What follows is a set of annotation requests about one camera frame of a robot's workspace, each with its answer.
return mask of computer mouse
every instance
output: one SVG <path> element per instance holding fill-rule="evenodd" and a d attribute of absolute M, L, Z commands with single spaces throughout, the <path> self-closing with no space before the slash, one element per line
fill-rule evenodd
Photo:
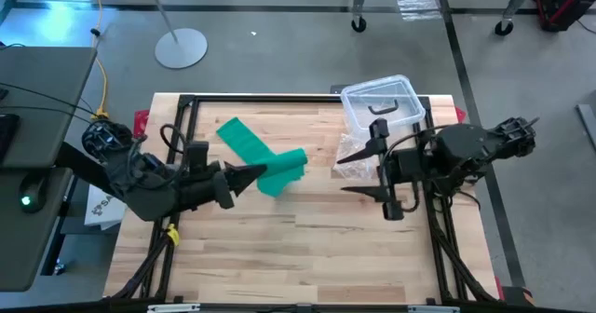
<path fill-rule="evenodd" d="M 32 170 L 20 182 L 19 203 L 22 211 L 35 213 L 46 205 L 47 171 Z"/>

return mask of plastic bag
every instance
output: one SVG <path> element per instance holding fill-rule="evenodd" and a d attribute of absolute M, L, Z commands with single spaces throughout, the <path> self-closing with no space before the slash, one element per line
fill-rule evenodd
<path fill-rule="evenodd" d="M 442 19 L 436 0 L 397 0 L 404 20 Z"/>
<path fill-rule="evenodd" d="M 342 134 L 339 145 L 337 146 L 337 155 L 335 156 L 335 165 L 333 166 L 333 169 L 349 180 L 373 179 L 376 167 L 374 156 L 345 164 L 337 164 L 338 160 L 355 154 L 362 149 L 364 149 L 363 140 Z"/>

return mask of table leg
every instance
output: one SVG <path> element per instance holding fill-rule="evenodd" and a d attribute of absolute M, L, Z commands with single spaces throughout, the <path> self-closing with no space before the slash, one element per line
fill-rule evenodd
<path fill-rule="evenodd" d="M 494 32 L 499 35 L 507 35 L 513 30 L 513 15 L 522 6 L 525 0 L 509 0 L 508 6 L 503 12 L 503 19 L 496 24 Z"/>
<path fill-rule="evenodd" d="M 75 176 L 70 184 L 68 195 L 61 204 L 60 212 L 58 213 L 58 223 L 56 224 L 56 229 L 54 230 L 54 234 L 51 236 L 51 239 L 49 241 L 46 256 L 42 260 L 40 271 L 41 276 L 57 275 L 56 271 L 60 269 L 60 251 L 62 250 L 62 245 L 64 244 L 64 239 L 66 238 L 66 235 L 62 233 L 62 226 L 64 225 L 64 221 L 66 220 L 66 216 L 68 215 L 68 210 L 73 200 L 73 194 L 75 193 L 75 186 L 77 181 L 78 177 Z"/>
<path fill-rule="evenodd" d="M 366 21 L 362 18 L 363 7 L 364 0 L 354 0 L 354 5 L 352 6 L 352 29 L 357 33 L 361 33 L 366 29 Z"/>

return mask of black floor stripe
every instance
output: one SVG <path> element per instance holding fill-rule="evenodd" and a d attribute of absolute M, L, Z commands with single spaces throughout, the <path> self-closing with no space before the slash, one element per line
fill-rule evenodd
<path fill-rule="evenodd" d="M 449 12 L 454 15 L 503 15 L 505 9 L 501 8 L 450 8 Z M 518 9 L 516 15 L 538 15 L 538 9 Z"/>
<path fill-rule="evenodd" d="M 449 2 L 447 0 L 439 1 L 441 8 L 449 10 Z M 464 94 L 464 101 L 466 102 L 469 120 L 473 124 L 481 125 L 478 107 L 476 106 L 476 101 L 474 100 L 472 86 L 469 83 L 469 77 L 467 75 L 466 65 L 464 64 L 464 57 L 457 40 L 457 33 L 455 32 L 454 19 L 451 16 L 451 11 L 445 11 L 443 13 L 443 19 L 445 21 L 445 29 L 447 30 L 447 36 L 449 38 L 449 45 L 451 46 L 451 51 L 454 55 L 455 68 L 457 70 L 459 83 Z M 503 198 L 501 197 L 501 191 L 499 190 L 492 165 L 486 172 L 485 180 L 486 185 L 488 186 L 489 198 L 493 204 L 496 227 L 501 238 L 503 251 L 505 252 L 505 259 L 507 261 L 512 285 L 524 287 L 525 281 L 523 279 L 522 266 L 520 265 L 520 259 L 515 248 L 515 242 L 513 241 L 513 235 L 509 226 L 507 213 L 505 212 L 505 205 L 503 204 Z"/>
<path fill-rule="evenodd" d="M 0 10 L 0 25 L 7 19 L 8 13 L 12 10 L 16 2 L 17 0 L 6 0 L 2 10 Z"/>
<path fill-rule="evenodd" d="M 106 10 L 119 11 L 159 11 L 155 5 L 102 5 Z M 71 10 L 98 10 L 99 6 L 89 2 L 78 1 L 51 1 L 51 2 L 17 2 L 13 5 L 16 9 L 53 9 L 67 8 Z M 219 6 L 219 5 L 163 5 L 166 11 L 171 12 L 302 12 L 302 13 L 349 13 L 352 7 L 346 6 Z M 364 13 L 428 13 L 438 11 L 412 10 L 403 11 L 397 7 L 364 7 Z"/>
<path fill-rule="evenodd" d="M 159 11 L 155 5 L 102 5 L 106 10 L 118 11 Z M 163 5 L 166 11 L 171 12 L 297 12 L 297 13 L 350 13 L 352 7 L 349 6 L 222 6 L 222 5 Z M 99 10 L 97 4 L 85 1 L 39 1 L 39 2 L 20 2 L 17 0 L 8 0 L 3 12 L 14 9 L 71 9 L 71 10 Z M 402 10 L 399 7 L 364 7 L 363 13 L 379 14 L 424 14 L 428 12 L 448 11 L 454 15 L 502 15 L 503 8 L 475 8 L 475 7 L 454 7 L 445 10 L 440 9 L 420 9 L 420 10 Z M 538 15 L 537 9 L 518 9 L 516 15 Z M 596 9 L 589 9 L 586 15 L 596 15 Z"/>

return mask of black desk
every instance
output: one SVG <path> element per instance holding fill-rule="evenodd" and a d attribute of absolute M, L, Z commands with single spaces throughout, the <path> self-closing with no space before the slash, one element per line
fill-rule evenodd
<path fill-rule="evenodd" d="M 97 51 L 94 48 L 7 48 L 0 52 L 0 82 L 43 92 L 70 104 L 78 104 Z M 64 136 L 75 112 L 72 106 L 0 85 L 9 90 L 0 102 L 0 113 L 20 116 L 20 127 L 0 164 L 0 291 L 26 291 L 34 280 L 47 240 L 59 211 L 61 220 L 56 235 L 61 235 L 66 185 L 72 174 L 109 191 L 103 168 L 80 153 Z M 11 109 L 6 106 L 34 106 L 60 109 L 49 112 L 33 109 Z M 81 117 L 89 113 L 78 110 Z M 26 214 L 20 210 L 18 188 L 27 170 L 51 168 L 49 195 L 43 210 Z M 46 261 L 55 263 L 63 236 L 51 244 Z M 52 269 L 44 263 L 43 269 Z"/>
<path fill-rule="evenodd" d="M 27 291 L 35 279 L 46 248 L 47 239 L 56 222 L 68 183 L 73 176 L 70 169 L 50 171 L 46 206 L 35 214 L 20 210 L 19 186 L 27 170 L 0 172 L 0 290 Z"/>
<path fill-rule="evenodd" d="M 0 82 L 42 92 L 77 105 L 97 51 L 94 48 L 7 48 L 0 53 Z M 16 88 L 0 102 L 0 112 L 20 116 L 19 131 L 1 168 L 49 168 L 54 165 L 70 125 L 71 116 L 60 112 L 6 109 L 2 106 L 34 106 L 75 109 L 62 102 Z M 78 110 L 79 116 L 89 113 Z"/>

